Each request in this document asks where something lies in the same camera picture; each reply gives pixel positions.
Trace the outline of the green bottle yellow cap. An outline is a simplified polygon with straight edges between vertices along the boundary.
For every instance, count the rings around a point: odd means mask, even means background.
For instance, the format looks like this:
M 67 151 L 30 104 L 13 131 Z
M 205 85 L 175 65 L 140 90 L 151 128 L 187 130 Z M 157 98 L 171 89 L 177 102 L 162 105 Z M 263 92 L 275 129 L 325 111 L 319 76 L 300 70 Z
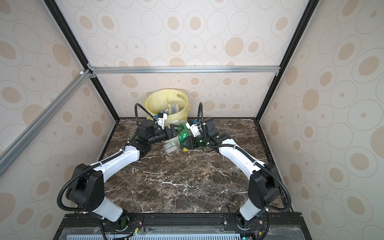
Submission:
M 189 129 L 187 128 L 186 124 L 181 124 L 184 129 L 182 132 L 178 135 L 179 137 L 179 144 L 182 149 L 192 150 L 193 147 L 193 137 L 190 134 Z

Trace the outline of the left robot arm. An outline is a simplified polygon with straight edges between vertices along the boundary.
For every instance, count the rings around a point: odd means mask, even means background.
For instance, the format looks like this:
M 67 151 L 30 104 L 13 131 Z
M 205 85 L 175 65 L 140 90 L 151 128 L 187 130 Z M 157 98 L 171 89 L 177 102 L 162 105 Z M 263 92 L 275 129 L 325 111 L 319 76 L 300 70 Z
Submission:
M 72 178 L 58 193 L 57 205 L 69 212 L 87 212 L 125 228 L 129 217 L 125 210 L 105 196 L 105 182 L 114 174 L 146 156 L 153 144 L 177 137 L 184 127 L 171 124 L 162 127 L 159 117 L 148 114 L 150 119 L 136 121 L 134 136 L 119 151 L 91 165 L 80 164 Z

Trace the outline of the clear bottle pale green cap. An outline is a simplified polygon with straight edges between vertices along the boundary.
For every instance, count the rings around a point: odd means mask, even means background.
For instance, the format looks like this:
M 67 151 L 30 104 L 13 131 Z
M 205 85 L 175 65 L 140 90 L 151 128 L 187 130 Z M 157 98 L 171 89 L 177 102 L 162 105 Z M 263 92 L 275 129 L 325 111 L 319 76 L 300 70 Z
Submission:
M 170 102 L 168 104 L 168 114 L 174 115 L 177 114 L 180 111 L 179 103 L 178 102 Z

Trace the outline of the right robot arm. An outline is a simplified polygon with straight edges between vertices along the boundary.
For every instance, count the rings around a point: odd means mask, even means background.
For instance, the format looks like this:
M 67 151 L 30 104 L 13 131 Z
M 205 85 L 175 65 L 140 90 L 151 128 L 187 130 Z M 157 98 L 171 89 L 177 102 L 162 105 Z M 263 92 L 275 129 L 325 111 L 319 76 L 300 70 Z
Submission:
M 276 165 L 256 159 L 231 136 L 220 134 L 214 120 L 204 117 L 203 103 L 199 103 L 197 119 L 187 122 L 186 127 L 193 140 L 199 140 L 203 150 L 210 149 L 226 157 L 249 179 L 248 199 L 235 216 L 240 228 L 246 228 L 254 218 L 270 209 L 283 213 L 291 210 L 292 198 L 279 177 Z

